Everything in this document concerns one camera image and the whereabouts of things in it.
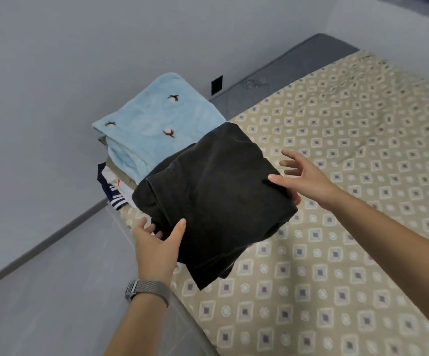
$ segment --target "metal mesh watch strap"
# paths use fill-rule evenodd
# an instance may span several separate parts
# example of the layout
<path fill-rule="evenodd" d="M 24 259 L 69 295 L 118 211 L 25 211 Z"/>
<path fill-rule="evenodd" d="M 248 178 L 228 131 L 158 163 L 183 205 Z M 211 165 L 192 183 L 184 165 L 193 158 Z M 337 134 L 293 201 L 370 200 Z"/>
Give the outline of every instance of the metal mesh watch strap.
<path fill-rule="evenodd" d="M 170 289 L 160 281 L 135 280 L 131 281 L 127 287 L 126 298 L 131 300 L 138 293 L 152 293 L 161 297 L 168 307 L 170 300 Z"/>

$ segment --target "light blue fleece blanket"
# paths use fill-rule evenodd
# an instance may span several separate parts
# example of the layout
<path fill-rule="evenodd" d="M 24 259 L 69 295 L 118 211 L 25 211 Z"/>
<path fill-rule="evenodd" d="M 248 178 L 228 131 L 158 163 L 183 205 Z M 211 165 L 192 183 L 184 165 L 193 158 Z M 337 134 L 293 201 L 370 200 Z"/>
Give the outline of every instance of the light blue fleece blanket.
<path fill-rule="evenodd" d="M 165 158 L 224 122 L 216 107 L 170 72 L 92 125 L 106 135 L 114 164 L 139 184 Z"/>

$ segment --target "geometric pattern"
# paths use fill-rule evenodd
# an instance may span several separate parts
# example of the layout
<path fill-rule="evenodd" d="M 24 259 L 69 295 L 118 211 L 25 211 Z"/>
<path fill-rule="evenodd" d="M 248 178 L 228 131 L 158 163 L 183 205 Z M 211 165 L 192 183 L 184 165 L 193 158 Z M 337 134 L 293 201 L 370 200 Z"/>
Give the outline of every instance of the geometric pattern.
<path fill-rule="evenodd" d="M 231 122 L 281 172 L 281 149 L 296 150 L 429 239 L 427 81 L 360 51 Z M 429 355 L 427 319 L 332 214 L 305 198 L 227 279 L 199 291 L 178 264 L 172 290 L 221 355 Z"/>

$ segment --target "black folded shirt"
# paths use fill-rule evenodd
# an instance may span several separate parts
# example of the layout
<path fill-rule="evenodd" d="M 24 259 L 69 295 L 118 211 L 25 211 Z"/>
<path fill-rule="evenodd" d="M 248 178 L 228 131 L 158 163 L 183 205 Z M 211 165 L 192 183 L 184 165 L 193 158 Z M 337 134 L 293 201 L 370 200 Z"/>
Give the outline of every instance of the black folded shirt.
<path fill-rule="evenodd" d="M 167 238 L 181 219 L 178 261 L 199 289 L 226 277 L 249 246 L 277 232 L 297 212 L 279 174 L 238 125 L 226 122 L 166 158 L 132 195 Z"/>

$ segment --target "stack of folded clothes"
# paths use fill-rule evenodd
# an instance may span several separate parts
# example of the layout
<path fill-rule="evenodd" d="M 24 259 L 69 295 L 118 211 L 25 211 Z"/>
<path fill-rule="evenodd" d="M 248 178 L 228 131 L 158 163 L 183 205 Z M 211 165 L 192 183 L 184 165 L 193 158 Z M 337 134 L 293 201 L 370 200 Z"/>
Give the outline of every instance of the stack of folded clothes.
<path fill-rule="evenodd" d="M 288 192 L 267 180 L 278 172 L 259 147 L 174 73 L 93 126 L 108 146 L 103 188 L 115 187 L 164 237 L 186 218 L 178 261 L 199 289 L 227 277 L 248 246 L 297 212 Z"/>

